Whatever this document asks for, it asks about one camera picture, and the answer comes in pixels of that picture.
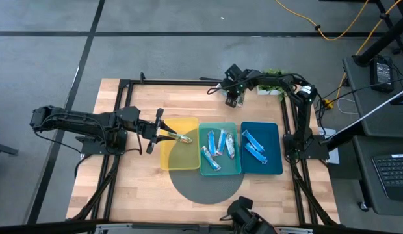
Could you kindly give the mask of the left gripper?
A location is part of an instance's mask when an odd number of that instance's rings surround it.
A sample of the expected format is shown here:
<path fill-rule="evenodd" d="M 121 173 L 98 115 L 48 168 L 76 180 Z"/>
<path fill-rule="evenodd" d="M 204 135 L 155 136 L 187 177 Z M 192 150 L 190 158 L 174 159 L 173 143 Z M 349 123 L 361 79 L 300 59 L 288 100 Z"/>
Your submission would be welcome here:
<path fill-rule="evenodd" d="M 177 132 L 168 127 L 166 124 L 162 124 L 161 119 L 164 109 L 159 108 L 155 115 L 155 121 L 149 122 L 144 120 L 138 121 L 137 132 L 142 136 L 142 138 L 149 140 L 146 153 L 151 154 L 155 145 L 161 141 L 165 140 L 175 140 L 174 137 L 159 135 L 159 130 L 165 130 L 166 132 L 176 134 Z"/>

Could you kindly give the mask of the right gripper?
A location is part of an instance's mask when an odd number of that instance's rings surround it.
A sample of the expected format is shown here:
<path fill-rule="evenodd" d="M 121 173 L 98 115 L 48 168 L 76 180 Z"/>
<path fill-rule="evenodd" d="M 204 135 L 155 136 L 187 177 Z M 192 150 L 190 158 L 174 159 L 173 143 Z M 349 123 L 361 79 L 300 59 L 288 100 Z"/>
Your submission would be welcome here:
<path fill-rule="evenodd" d="M 225 73 L 226 77 L 220 83 L 223 91 L 226 91 L 231 97 L 226 98 L 225 104 L 227 106 L 236 107 L 237 97 L 245 93 L 246 90 L 253 90 L 254 86 L 252 83 L 253 75 L 249 73 L 241 73 L 239 75 Z"/>

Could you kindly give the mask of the green gold granola bar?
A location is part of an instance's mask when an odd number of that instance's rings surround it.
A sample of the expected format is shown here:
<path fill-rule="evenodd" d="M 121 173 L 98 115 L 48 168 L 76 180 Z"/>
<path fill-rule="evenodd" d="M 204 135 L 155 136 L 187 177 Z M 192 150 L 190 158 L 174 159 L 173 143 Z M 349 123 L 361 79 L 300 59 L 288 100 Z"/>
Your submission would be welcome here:
<path fill-rule="evenodd" d="M 177 140 L 178 142 L 182 142 L 182 143 L 186 143 L 186 144 L 191 144 L 193 139 L 185 136 L 185 135 L 180 135 L 177 133 L 168 133 L 170 137 L 174 138 L 175 140 Z"/>

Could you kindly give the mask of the yellow plastic bin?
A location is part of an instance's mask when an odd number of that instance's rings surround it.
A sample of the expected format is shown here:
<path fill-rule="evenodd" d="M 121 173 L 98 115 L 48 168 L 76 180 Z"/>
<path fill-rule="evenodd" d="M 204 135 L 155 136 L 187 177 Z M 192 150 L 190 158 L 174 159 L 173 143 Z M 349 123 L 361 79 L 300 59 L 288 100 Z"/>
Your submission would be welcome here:
<path fill-rule="evenodd" d="M 166 140 L 160 143 L 160 167 L 163 170 L 197 170 L 200 167 L 199 121 L 197 118 L 170 118 L 165 124 L 192 142 Z"/>

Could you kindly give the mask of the green plant in white pot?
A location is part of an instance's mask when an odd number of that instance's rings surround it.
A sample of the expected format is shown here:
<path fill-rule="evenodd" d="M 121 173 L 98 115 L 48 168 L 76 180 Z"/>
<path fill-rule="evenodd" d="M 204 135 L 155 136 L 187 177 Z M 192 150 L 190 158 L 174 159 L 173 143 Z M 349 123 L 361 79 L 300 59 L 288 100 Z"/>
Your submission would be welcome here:
<path fill-rule="evenodd" d="M 269 68 L 267 70 L 263 71 L 264 73 L 267 74 L 277 74 L 277 75 L 281 75 L 281 74 L 285 74 L 286 71 L 285 70 L 281 70 L 281 69 L 272 69 Z M 279 100 L 282 100 L 282 97 L 286 97 L 286 92 L 278 86 L 269 86 L 269 85 L 259 85 L 256 86 L 256 90 L 257 90 L 257 94 L 258 95 L 271 95 L 271 96 L 278 96 Z"/>

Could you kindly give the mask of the teal plastic bin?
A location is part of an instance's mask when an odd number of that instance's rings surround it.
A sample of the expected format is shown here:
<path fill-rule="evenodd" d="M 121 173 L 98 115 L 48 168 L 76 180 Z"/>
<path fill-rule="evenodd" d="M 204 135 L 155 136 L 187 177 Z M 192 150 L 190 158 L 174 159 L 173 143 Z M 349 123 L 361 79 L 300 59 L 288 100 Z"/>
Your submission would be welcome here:
<path fill-rule="evenodd" d="M 200 147 L 206 147 L 207 151 L 210 150 L 211 136 L 214 138 L 215 149 L 220 145 L 220 136 L 222 131 L 233 137 L 233 148 L 235 149 L 235 156 L 232 157 L 228 153 L 228 149 L 224 144 L 221 155 L 213 156 L 213 160 L 220 166 L 219 170 L 214 170 L 209 161 L 204 156 L 204 151 L 200 150 L 200 173 L 203 176 L 233 176 L 241 173 L 241 151 L 238 141 L 237 126 L 231 122 L 218 122 L 218 123 L 201 123 L 199 125 L 199 145 Z"/>

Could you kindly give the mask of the round grey woven mat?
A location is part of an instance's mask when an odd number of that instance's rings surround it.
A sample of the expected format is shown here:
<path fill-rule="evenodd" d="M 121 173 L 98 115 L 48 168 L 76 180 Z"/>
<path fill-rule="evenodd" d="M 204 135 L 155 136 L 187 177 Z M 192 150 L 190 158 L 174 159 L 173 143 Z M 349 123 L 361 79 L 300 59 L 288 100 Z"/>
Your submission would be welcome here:
<path fill-rule="evenodd" d="M 223 202 L 240 188 L 244 179 L 238 175 L 203 176 L 197 170 L 172 170 L 170 179 L 174 187 L 188 200 L 200 204 Z"/>

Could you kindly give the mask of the dark blue plastic bin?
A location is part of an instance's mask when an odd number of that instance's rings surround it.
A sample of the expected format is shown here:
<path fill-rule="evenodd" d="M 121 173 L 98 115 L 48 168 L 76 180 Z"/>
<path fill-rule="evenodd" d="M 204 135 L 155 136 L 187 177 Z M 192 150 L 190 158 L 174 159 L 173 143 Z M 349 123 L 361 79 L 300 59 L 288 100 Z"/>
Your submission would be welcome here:
<path fill-rule="evenodd" d="M 245 130 L 262 145 L 264 152 L 261 155 L 266 157 L 267 163 L 263 164 L 245 148 L 245 145 L 250 141 L 245 136 L 241 136 L 240 161 L 242 172 L 245 174 L 281 175 L 283 163 L 278 125 L 275 123 L 242 122 L 240 131 L 243 133 Z"/>

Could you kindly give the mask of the white box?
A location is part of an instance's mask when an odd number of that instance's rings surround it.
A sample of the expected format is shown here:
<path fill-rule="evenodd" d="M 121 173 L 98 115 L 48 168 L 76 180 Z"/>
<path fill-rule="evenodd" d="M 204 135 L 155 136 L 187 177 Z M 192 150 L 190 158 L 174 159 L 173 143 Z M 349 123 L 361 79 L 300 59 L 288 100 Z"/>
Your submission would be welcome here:
<path fill-rule="evenodd" d="M 318 128 L 319 135 L 323 136 L 324 138 L 329 138 L 332 135 L 336 134 L 336 130 L 334 129 L 328 129 L 328 128 Z M 329 159 L 324 160 L 325 163 L 328 164 L 339 164 L 339 150 L 337 148 L 331 150 L 329 152 Z"/>

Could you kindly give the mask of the black slanted monitor panel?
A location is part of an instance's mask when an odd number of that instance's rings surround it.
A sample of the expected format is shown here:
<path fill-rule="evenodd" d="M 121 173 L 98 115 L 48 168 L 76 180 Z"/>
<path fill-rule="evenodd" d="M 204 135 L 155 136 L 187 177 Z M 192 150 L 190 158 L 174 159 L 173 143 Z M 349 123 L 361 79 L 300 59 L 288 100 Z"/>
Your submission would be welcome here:
<path fill-rule="evenodd" d="M 320 146 L 326 146 L 328 151 L 331 151 L 335 148 L 338 148 L 341 144 L 348 142 L 353 136 L 362 135 L 364 133 L 363 126 L 361 121 L 369 117 L 371 114 L 374 114 L 376 111 L 381 109 L 383 106 L 390 103 L 392 100 L 397 99 L 399 96 L 403 95 L 403 91 L 400 91 L 398 94 L 395 94 L 393 97 L 390 97 L 387 101 L 384 101 L 382 104 L 378 105 L 376 108 L 372 109 L 369 113 L 359 118 L 355 122 L 346 126 L 342 130 L 336 132 L 336 134 L 332 135 L 329 138 L 325 138 L 318 142 Z"/>

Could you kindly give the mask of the black power adapter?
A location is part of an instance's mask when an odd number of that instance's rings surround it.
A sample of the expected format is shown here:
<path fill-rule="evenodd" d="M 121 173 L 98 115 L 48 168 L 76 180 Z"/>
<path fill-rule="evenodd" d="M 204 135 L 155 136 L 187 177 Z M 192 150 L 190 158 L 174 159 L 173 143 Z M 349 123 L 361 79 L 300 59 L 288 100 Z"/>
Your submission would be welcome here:
<path fill-rule="evenodd" d="M 393 69 L 389 57 L 374 57 L 370 64 L 370 88 L 383 93 L 391 93 L 393 84 Z"/>

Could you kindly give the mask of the black chair base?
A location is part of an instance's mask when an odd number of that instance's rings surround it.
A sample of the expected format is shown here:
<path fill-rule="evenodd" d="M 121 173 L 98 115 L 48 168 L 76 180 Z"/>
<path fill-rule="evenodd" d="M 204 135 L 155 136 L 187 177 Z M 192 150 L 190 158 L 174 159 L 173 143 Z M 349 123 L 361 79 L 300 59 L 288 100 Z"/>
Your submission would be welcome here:
<path fill-rule="evenodd" d="M 19 152 L 18 149 L 14 149 L 14 148 L 0 144 L 0 153 L 6 153 L 8 155 L 17 155 L 18 152 Z"/>

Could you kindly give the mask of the black keyboard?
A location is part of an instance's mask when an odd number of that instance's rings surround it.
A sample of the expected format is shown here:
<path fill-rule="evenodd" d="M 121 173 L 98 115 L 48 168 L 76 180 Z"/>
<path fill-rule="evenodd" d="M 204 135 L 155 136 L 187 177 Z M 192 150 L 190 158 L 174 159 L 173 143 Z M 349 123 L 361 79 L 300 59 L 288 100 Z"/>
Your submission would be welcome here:
<path fill-rule="evenodd" d="M 386 196 L 403 202 L 403 154 L 377 155 L 372 162 Z"/>

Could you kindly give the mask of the black aluminium table frame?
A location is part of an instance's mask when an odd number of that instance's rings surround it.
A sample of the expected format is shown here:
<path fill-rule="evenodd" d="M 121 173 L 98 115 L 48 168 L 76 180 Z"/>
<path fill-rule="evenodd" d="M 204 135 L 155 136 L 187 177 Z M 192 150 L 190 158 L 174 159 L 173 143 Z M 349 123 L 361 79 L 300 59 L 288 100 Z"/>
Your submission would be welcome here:
<path fill-rule="evenodd" d="M 160 146 L 152 154 L 146 154 L 147 140 L 143 155 L 130 151 L 121 156 L 118 175 L 114 182 L 114 192 L 109 209 L 109 221 L 156 223 L 156 224 L 196 224 L 213 229 L 215 224 L 230 225 L 230 221 L 219 221 L 221 216 L 239 196 L 253 200 L 254 211 L 274 225 L 296 226 L 304 222 L 323 224 L 317 212 L 309 205 L 307 198 L 298 185 L 294 186 L 290 164 L 284 159 L 282 136 L 285 123 L 294 132 L 294 117 L 291 102 L 285 98 L 284 104 L 277 96 L 258 96 L 249 91 L 244 98 L 243 107 L 231 108 L 224 104 L 225 97 L 219 92 L 207 95 L 207 90 L 215 86 L 213 81 L 187 80 L 149 80 L 142 84 L 131 80 L 131 104 L 140 110 L 141 118 L 152 119 L 158 108 L 164 109 L 165 118 L 195 117 L 201 123 L 234 122 L 240 130 L 242 122 L 271 122 L 278 125 L 283 173 L 282 175 L 244 176 L 237 191 L 219 203 L 201 204 L 190 201 L 172 183 L 170 172 L 179 176 L 203 176 L 195 170 L 166 171 L 159 168 Z M 297 164 L 298 170 L 308 180 L 313 195 L 328 213 L 330 218 L 339 222 L 337 206 L 333 195 L 328 169 L 316 160 Z M 74 183 L 71 201 L 66 218 L 73 218 L 83 208 L 97 189 L 103 156 L 90 156 L 79 166 Z"/>

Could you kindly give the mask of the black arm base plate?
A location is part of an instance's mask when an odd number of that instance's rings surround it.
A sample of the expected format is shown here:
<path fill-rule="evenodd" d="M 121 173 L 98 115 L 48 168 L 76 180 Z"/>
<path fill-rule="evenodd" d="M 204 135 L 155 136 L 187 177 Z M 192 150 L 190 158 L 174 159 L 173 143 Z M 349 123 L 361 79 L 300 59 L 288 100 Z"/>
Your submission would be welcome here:
<path fill-rule="evenodd" d="M 283 135 L 285 156 L 289 159 L 329 159 L 326 146 L 321 146 L 324 137 L 311 135 L 306 141 L 295 139 L 294 135 Z"/>
<path fill-rule="evenodd" d="M 83 144 L 81 153 L 86 155 L 119 155 L 125 151 L 127 142 L 126 131 L 106 131 L 102 136 L 76 136 L 76 140 Z"/>

